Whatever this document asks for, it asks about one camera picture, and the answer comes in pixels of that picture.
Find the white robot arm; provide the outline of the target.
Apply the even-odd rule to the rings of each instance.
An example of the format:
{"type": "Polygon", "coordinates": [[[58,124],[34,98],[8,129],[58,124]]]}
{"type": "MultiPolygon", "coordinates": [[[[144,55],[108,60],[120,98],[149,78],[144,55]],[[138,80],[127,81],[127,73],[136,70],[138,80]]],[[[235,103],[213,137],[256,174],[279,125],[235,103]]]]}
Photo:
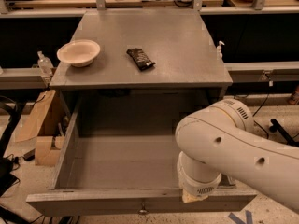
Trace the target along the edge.
{"type": "Polygon", "coordinates": [[[182,119],[175,132],[180,187],[206,197],[228,175],[298,212],[299,148],[255,135],[253,124],[249,109],[235,99],[182,119]]]}

